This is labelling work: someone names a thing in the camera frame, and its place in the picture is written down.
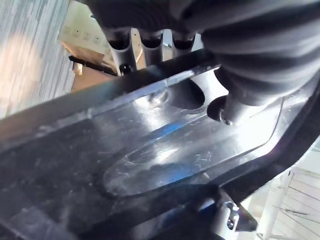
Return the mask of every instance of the white siding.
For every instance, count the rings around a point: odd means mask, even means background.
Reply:
[[[70,92],[73,64],[58,41],[68,5],[0,0],[0,119]]]

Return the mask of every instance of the scratched plastic surface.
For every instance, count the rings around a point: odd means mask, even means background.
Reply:
[[[213,121],[206,111],[167,124],[121,149],[123,156],[103,176],[105,189],[139,195],[249,152],[272,136],[280,109],[276,104],[240,127]]]

